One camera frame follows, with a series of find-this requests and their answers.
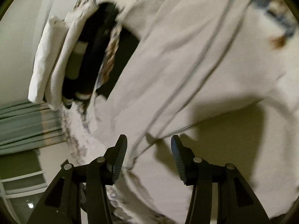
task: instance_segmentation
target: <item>striped curtain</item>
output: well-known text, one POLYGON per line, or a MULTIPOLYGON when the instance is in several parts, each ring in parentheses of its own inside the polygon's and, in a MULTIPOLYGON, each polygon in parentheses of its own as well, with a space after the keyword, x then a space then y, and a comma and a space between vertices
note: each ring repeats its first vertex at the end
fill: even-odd
POLYGON ((0 155, 65 141, 58 112, 31 102, 0 108, 0 155))

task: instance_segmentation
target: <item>window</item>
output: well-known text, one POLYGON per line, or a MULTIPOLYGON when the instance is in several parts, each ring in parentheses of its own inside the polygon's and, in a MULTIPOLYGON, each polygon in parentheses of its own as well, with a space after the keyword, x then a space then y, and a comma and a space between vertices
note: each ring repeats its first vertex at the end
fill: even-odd
POLYGON ((0 198, 18 224, 26 224, 46 188, 36 151, 0 156, 0 198))

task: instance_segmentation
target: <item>brown stain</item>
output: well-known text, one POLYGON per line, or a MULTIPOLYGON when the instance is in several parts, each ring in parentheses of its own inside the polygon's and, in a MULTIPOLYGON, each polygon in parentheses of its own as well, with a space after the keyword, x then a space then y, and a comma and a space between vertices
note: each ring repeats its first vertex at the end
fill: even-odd
POLYGON ((270 43, 273 46, 273 49, 281 49, 286 45, 287 37, 282 35, 276 38, 270 38, 270 43))

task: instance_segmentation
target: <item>dark opening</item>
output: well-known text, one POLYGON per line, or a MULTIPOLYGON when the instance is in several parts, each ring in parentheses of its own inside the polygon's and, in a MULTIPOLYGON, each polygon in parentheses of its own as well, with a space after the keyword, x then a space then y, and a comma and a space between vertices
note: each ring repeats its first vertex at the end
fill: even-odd
POLYGON ((234 178, 238 207, 253 205, 253 200, 238 178, 234 178))
POLYGON ((44 205, 56 208, 60 207, 63 185, 64 179, 60 178, 55 187, 52 189, 51 193, 48 195, 47 199, 45 200, 44 205))

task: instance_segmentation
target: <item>white towel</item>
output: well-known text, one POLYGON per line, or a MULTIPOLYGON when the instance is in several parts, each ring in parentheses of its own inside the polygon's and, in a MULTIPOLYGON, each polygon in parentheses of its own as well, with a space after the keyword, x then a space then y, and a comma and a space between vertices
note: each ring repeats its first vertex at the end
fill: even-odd
POLYGON ((43 102, 44 91, 49 76, 62 48, 68 27, 56 16, 46 23, 35 54, 33 74, 30 81, 28 100, 32 103, 43 102))
POLYGON ((57 110, 61 105, 62 84, 68 58, 77 43, 86 20, 97 9, 98 6, 95 3, 88 2, 68 13, 65 18, 65 23, 69 26, 69 30, 45 90, 46 101, 53 111, 57 110))

